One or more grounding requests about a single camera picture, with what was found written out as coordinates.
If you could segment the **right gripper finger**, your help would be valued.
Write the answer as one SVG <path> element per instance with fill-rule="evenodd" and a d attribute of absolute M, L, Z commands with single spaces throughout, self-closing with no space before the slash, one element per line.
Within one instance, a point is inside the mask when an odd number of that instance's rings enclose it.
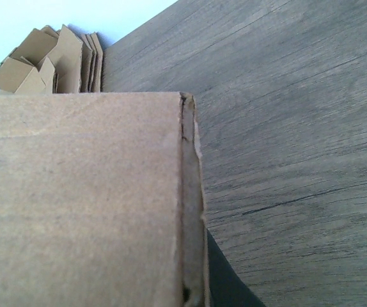
<path fill-rule="evenodd" d="M 264 307 L 265 304 L 238 277 L 209 231 L 207 244 L 210 305 Z"/>

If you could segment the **cardboard box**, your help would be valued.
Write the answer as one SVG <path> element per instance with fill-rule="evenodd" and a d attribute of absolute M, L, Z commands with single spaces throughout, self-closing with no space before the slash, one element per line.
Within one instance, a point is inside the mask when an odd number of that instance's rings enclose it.
<path fill-rule="evenodd" d="M 208 306 L 192 95 L 0 96 L 0 306 Z"/>

